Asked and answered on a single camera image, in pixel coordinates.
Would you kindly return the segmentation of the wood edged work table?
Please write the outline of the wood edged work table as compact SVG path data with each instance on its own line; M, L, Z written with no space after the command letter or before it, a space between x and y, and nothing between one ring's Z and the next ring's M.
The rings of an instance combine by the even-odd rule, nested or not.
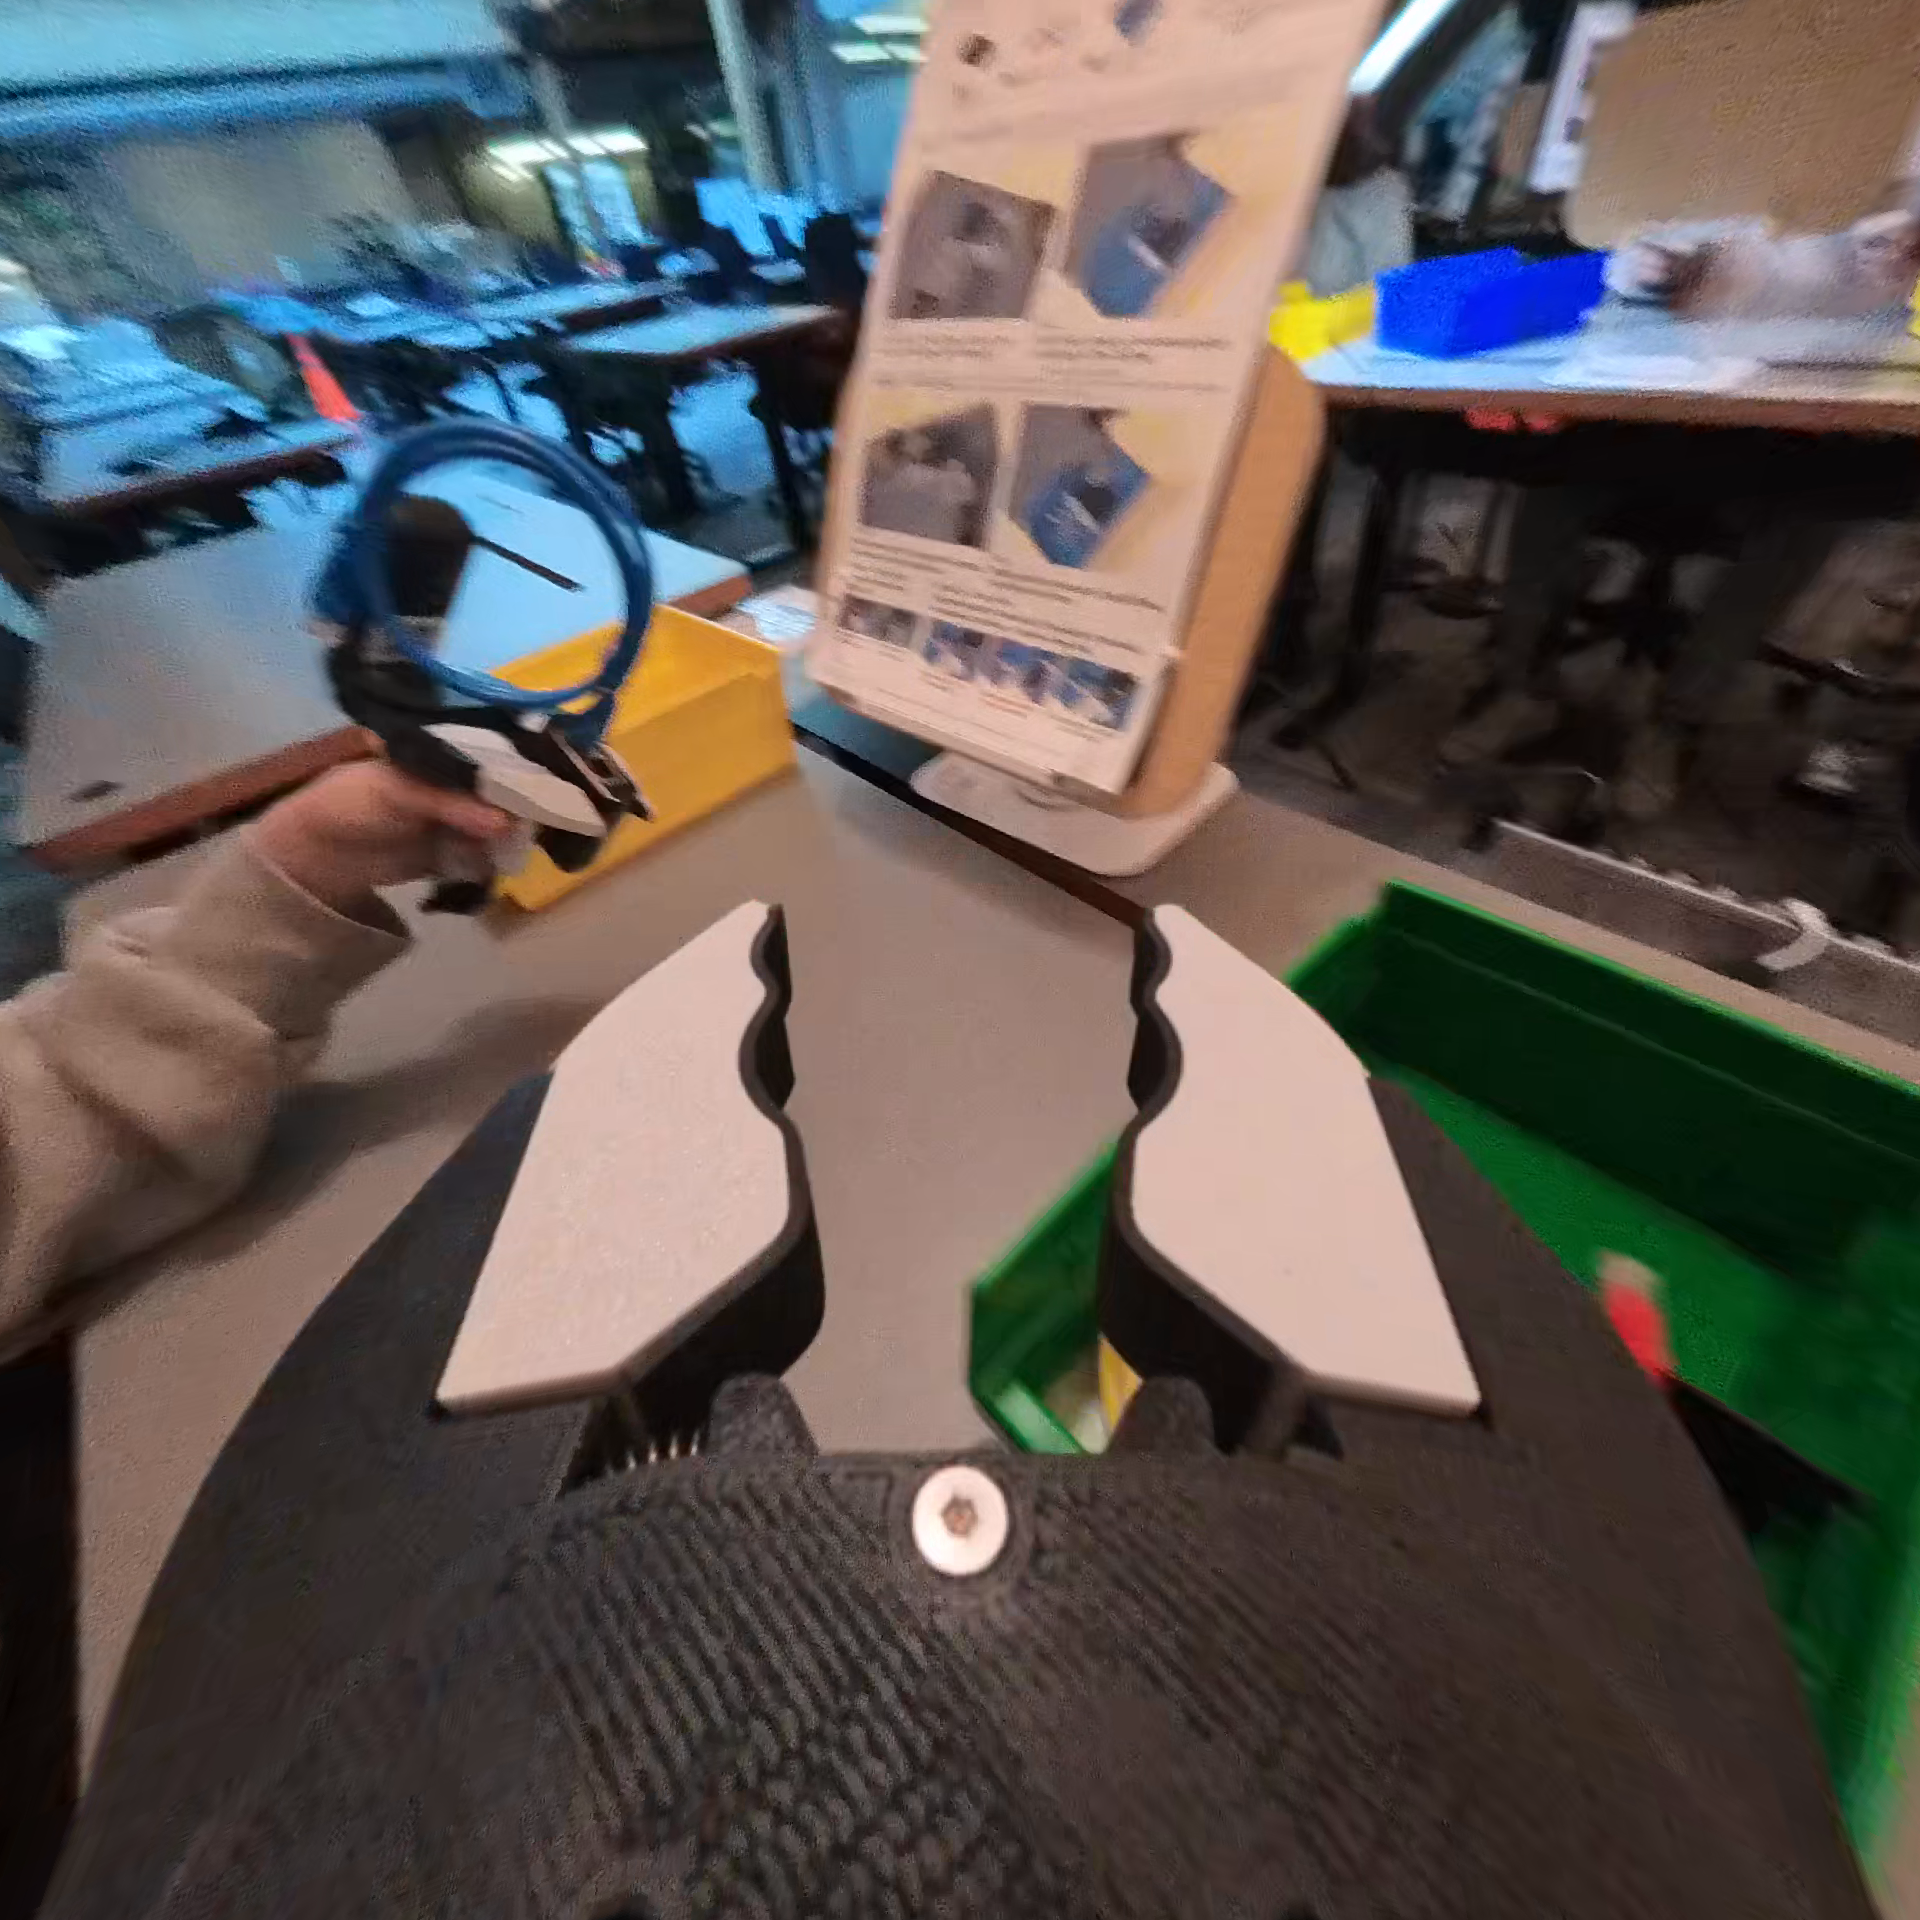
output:
M1687 323L1604 304L1564 338L1433 359L1368 335L1320 353L1304 374L1339 410L1871 440L1919 430L1919 342L1904 311Z

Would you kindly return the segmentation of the yellow plastic bin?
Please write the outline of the yellow plastic bin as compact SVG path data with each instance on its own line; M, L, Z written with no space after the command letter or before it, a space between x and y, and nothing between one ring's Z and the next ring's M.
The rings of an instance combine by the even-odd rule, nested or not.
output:
M783 653L754 633L659 607L608 729L608 746L638 781L651 816L623 818L578 874L566 874L543 851L530 854L502 883L506 904L543 912L790 776L796 744L783 661Z

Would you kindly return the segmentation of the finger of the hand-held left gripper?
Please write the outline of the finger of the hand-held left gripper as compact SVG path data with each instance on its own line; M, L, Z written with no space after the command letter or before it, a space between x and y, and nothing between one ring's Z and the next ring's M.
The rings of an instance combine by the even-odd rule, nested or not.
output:
M586 741L560 725L524 733L524 755L566 783L601 825L651 824L657 811L633 768L604 741Z
M424 729L424 777L474 794L519 824L601 841L600 808L574 783L529 757L514 737L492 728L431 725Z

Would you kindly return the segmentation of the orange plastic object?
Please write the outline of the orange plastic object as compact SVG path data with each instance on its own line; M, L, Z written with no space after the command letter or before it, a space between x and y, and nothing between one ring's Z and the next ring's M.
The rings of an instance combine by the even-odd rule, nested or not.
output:
M299 370L305 392L314 405L316 416L353 434L360 432L364 418L354 407L351 394L346 392L343 383L331 374L329 363L321 357L316 346L303 331L289 331L284 336L284 344L296 357L296 366Z

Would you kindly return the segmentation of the green plastic bin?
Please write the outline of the green plastic bin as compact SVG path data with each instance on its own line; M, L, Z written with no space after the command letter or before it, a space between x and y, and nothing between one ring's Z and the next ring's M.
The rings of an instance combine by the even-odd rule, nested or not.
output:
M1480 1367L1068 1467L1038 1917L1879 1917L1915 1704L1915 1089L1392 883L1290 977Z

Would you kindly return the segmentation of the group of wooden office desks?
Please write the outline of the group of wooden office desks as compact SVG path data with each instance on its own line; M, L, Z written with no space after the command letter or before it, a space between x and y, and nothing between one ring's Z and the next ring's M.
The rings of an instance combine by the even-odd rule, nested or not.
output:
M752 381L743 407L768 447L784 547L816 538L822 467L796 442L833 430L851 318L830 304L695 304L662 281L600 281L462 309L396 304L342 321L290 297L224 301L182 317L170 342L227 347L191 366L129 321L59 336L66 359L6 346L6 506L42 526L113 526L91 565L142 550L142 531L199 515L252 526L244 498L276 482L335 485L351 445L441 418L534 418L592 455L640 517L668 534L724 511L676 398L720 370Z

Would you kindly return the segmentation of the printed instruction sheet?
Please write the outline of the printed instruction sheet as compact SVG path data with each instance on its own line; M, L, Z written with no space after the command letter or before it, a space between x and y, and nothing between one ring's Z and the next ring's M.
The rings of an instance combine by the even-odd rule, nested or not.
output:
M833 437L814 682L1137 776L1378 6L928 7Z

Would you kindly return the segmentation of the white table with wood edge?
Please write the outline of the white table with wood edge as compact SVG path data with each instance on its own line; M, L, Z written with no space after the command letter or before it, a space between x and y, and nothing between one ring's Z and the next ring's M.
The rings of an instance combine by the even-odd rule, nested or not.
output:
M625 610L576 511L479 472L424 480L475 534L444 657L506 672ZM52 590L14 840L51 874L130 858L360 759L310 592L343 507L140 561Z

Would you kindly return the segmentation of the person's left hand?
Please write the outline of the person's left hand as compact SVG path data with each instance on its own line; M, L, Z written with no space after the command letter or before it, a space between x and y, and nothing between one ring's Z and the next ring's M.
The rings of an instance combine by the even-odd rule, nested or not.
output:
M385 759L361 759L276 801L248 841L329 912L375 925L388 891L441 877L446 858L490 871L514 835L514 818L498 808L424 785Z

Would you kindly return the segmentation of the white stand base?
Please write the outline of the white stand base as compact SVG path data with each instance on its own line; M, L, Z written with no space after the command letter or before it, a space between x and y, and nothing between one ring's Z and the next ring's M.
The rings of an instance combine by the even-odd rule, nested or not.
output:
M926 759L907 786L920 801L966 824L1105 881L1129 881L1159 866L1241 790L1235 771L1217 762L1193 795L1175 808L1121 816L958 752Z

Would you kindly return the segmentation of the stack of yellow bins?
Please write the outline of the stack of yellow bins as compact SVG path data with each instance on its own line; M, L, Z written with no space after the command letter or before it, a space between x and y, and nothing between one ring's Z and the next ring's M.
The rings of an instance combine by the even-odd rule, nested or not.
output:
M1270 317L1266 338L1298 366L1362 342L1377 325L1377 283L1364 280L1336 296L1316 296L1305 280L1290 280Z

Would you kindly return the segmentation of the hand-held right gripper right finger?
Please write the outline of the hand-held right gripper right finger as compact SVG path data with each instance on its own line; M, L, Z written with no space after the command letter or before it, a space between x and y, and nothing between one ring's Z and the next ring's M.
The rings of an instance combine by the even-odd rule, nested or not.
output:
M1463 1422L1482 1386L1377 1104L1332 1024L1179 906L1137 931L1134 1115L1095 1327L1188 1383L1232 1455L1332 1405Z

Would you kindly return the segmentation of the person's left forearm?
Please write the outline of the person's left forearm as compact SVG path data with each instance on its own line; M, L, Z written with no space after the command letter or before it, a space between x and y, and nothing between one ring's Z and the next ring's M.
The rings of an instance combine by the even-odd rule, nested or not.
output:
M248 1187L339 1009L407 946L387 901L346 914L241 833L6 1002L6 1361Z

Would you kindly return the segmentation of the group of black office chairs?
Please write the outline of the group of black office chairs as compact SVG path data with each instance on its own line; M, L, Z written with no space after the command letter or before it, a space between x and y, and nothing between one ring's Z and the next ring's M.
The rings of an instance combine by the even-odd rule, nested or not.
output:
M375 296L346 301L222 291L210 317L289 353L303 331L361 416L382 426L474 416L484 383L510 426L545 403L574 451L611 469L630 498L676 526L729 498L676 426L686 394L743 383L740 407L767 447L776 513L790 545L811 550L825 511L833 424L858 346L866 256L848 216L816 216L799 258L756 262L708 229L708 274L552 283L524 296L460 302Z

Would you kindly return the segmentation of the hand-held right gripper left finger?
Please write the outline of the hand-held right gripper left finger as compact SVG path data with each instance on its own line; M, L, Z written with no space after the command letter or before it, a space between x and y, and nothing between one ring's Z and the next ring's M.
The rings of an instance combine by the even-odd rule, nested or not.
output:
M702 1419L784 1377L825 1320L825 1257L787 1104L784 912L747 901L566 1046L436 1407L455 1417L631 1394Z

